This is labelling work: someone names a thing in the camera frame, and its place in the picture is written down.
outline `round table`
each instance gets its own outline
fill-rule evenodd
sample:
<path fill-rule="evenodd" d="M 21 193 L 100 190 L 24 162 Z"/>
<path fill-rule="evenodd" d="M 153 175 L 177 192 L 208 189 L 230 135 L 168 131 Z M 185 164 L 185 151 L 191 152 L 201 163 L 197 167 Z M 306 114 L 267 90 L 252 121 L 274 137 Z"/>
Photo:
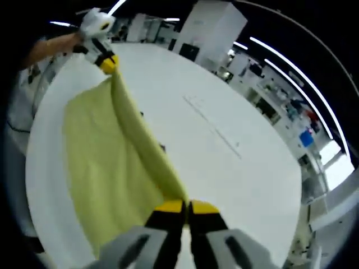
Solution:
<path fill-rule="evenodd" d="M 273 127 L 225 82 L 178 54 L 150 44 L 113 49 L 190 198 L 216 205 L 230 228 L 253 237 L 282 266 L 297 225 L 301 172 Z M 39 239 L 59 269 L 94 260 L 67 189 L 64 107 L 104 79 L 96 66 L 74 55 L 49 86 L 31 130 L 27 198 Z M 176 268 L 194 268 L 188 231 L 182 239 Z"/>

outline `white column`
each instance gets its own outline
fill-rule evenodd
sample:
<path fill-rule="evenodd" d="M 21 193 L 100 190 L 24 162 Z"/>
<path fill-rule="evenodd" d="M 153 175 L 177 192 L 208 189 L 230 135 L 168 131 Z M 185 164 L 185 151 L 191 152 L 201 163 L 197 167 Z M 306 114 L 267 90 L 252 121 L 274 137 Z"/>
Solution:
<path fill-rule="evenodd" d="M 127 40 L 128 42 L 139 42 L 144 30 L 144 23 L 146 14 L 137 14 L 132 20 L 131 26 L 128 29 Z"/>
<path fill-rule="evenodd" d="M 196 63 L 220 63 L 245 27 L 247 19 L 235 6 L 222 1 L 199 1 L 186 20 L 173 51 L 184 43 L 200 48 Z"/>

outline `yellow cloth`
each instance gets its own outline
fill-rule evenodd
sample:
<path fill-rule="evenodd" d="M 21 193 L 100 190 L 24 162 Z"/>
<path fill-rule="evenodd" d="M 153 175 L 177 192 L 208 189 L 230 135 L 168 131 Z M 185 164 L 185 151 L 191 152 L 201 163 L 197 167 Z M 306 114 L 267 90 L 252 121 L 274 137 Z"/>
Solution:
<path fill-rule="evenodd" d="M 188 201 L 119 73 L 67 104 L 63 132 L 70 194 L 96 257 L 103 244 L 143 225 L 154 207 Z"/>

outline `human arm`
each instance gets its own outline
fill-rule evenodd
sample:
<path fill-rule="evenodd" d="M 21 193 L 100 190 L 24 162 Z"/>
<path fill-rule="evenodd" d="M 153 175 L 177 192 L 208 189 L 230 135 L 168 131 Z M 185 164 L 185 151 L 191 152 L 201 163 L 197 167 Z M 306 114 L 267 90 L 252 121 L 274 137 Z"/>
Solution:
<path fill-rule="evenodd" d="M 71 52 L 73 47 L 81 42 L 82 38 L 78 32 L 62 35 L 49 40 L 39 40 L 34 44 L 30 53 L 22 62 L 21 69 L 25 69 L 46 57 L 55 55 L 56 53 Z"/>

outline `blue object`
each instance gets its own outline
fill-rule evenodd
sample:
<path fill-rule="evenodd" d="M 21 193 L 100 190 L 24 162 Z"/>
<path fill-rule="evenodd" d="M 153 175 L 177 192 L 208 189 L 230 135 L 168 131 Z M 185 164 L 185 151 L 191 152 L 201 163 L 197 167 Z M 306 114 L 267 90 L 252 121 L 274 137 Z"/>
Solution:
<path fill-rule="evenodd" d="M 309 147 L 314 142 L 314 139 L 308 130 L 302 132 L 299 138 L 302 141 L 304 147 Z"/>

